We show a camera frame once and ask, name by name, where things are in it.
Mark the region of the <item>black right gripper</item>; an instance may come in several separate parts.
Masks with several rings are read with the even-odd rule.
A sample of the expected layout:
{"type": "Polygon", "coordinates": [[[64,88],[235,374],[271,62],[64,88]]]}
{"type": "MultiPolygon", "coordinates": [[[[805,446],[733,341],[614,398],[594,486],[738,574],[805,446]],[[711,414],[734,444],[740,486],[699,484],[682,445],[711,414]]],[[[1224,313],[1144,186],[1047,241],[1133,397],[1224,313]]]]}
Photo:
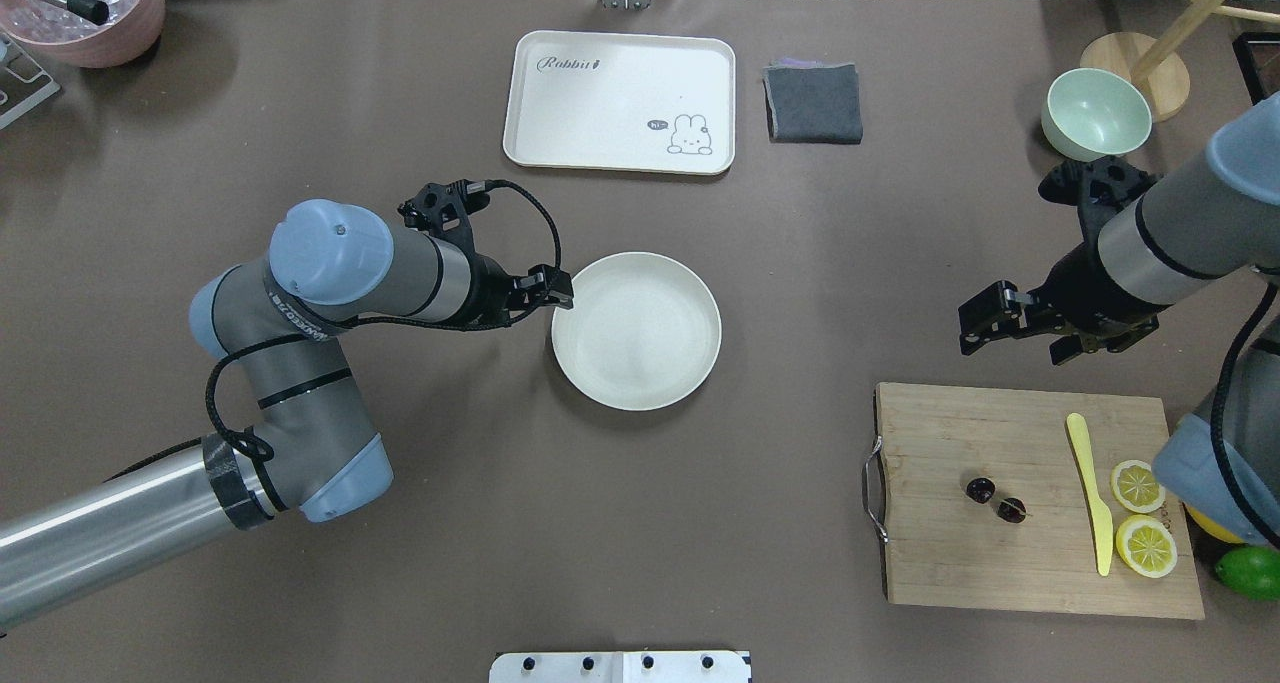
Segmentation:
{"type": "Polygon", "coordinates": [[[1164,310],[1123,290],[1103,269],[1097,251],[1076,246],[1034,290],[1019,292],[1012,281],[993,281],[960,304],[961,356],[974,354],[988,342],[1021,336],[1021,320],[1039,304],[1052,310],[1062,327],[1050,345],[1055,367],[1101,349],[1128,350],[1156,331],[1164,310]]]}

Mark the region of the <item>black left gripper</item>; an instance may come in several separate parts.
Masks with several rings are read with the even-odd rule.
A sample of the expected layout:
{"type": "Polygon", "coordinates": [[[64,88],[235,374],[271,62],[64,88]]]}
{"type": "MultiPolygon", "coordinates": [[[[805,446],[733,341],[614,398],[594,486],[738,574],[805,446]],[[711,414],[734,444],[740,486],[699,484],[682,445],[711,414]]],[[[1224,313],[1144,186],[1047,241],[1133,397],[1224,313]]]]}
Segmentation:
{"type": "Polygon", "coordinates": [[[480,258],[474,272],[474,326],[509,326],[513,317],[543,306],[573,308],[571,274],[549,263],[535,265],[521,278],[511,276],[492,258],[480,258]]]}

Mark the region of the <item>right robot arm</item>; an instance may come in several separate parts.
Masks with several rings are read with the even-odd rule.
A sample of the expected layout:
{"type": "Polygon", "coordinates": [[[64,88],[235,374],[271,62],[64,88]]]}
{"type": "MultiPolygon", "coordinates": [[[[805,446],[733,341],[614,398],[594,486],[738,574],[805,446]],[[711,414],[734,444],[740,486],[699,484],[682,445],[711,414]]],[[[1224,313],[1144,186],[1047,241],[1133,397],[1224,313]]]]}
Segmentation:
{"type": "Polygon", "coordinates": [[[1120,156],[1062,162],[1039,183],[1075,210],[1082,240],[1028,292],[995,281],[957,310],[959,347],[1051,336],[1053,363],[1120,352],[1212,283],[1253,272],[1262,295],[1228,313],[1234,336],[1211,391],[1152,463],[1193,513],[1249,545],[1277,546],[1277,133],[1268,96],[1174,171],[1120,156]]]}

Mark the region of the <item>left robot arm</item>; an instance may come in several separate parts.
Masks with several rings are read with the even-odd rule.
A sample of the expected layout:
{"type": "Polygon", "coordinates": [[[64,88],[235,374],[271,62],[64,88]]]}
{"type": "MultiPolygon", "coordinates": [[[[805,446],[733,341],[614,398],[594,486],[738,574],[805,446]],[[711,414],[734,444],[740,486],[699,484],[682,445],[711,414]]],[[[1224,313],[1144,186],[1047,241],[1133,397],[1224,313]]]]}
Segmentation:
{"type": "MultiPolygon", "coordinates": [[[[474,247],[468,217],[486,194],[430,188],[402,206],[404,228],[360,206],[308,200],[269,249],[195,295],[189,327],[215,359],[204,388],[211,431],[113,475],[92,490],[3,524],[3,632],[113,586],[141,591],[152,569],[189,563],[209,593],[238,588],[251,531],[301,513],[330,522],[390,487],[390,464],[338,338],[371,324],[481,333],[541,306],[570,308],[567,272],[509,276],[474,247]]],[[[108,451],[168,422],[172,396],[148,384],[177,350],[177,318],[146,283],[177,269],[177,251],[146,255],[154,272],[109,272],[76,249],[3,255],[3,413],[28,408],[35,432],[3,425],[22,458],[3,457],[3,506],[35,492],[19,475],[56,432],[72,451],[108,451]]]]}

